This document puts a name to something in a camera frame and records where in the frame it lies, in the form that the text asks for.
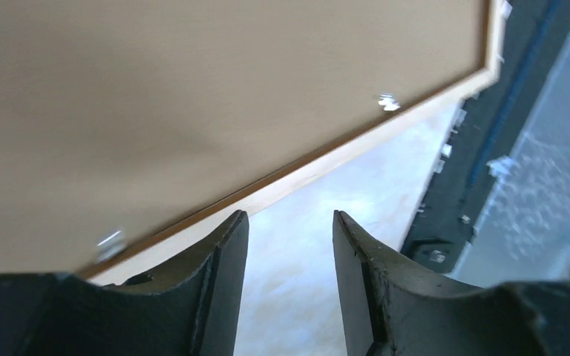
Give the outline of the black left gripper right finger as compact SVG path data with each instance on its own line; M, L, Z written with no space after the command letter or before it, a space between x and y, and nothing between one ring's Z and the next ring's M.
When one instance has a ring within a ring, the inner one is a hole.
M570 355L570 280L462 283L343 211L332 242L349 355Z

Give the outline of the brown frame backing board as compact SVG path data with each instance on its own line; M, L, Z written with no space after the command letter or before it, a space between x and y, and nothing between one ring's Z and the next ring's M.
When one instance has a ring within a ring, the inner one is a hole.
M0 1L0 272L75 271L484 64L488 1Z

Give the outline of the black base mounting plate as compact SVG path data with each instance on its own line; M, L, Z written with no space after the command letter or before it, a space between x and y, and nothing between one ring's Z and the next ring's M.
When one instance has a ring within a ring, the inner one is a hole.
M570 33L570 1L510 1L499 80L466 99L400 252L451 272L476 236L496 182L488 163L510 154Z

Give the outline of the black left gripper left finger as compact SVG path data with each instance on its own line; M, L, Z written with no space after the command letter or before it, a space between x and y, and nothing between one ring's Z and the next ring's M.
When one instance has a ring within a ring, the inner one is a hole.
M232 355L249 219L120 285L69 273L0 274L0 355Z

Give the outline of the wooden picture frame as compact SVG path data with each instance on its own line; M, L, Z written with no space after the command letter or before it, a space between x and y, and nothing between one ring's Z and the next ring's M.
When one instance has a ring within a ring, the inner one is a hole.
M442 109L490 87L500 75L509 9L508 1L488 1L484 64L476 72L420 102L383 114L168 228L128 245L109 259L80 269L77 275L93 283L108 284L156 266L203 239L234 211L256 214Z

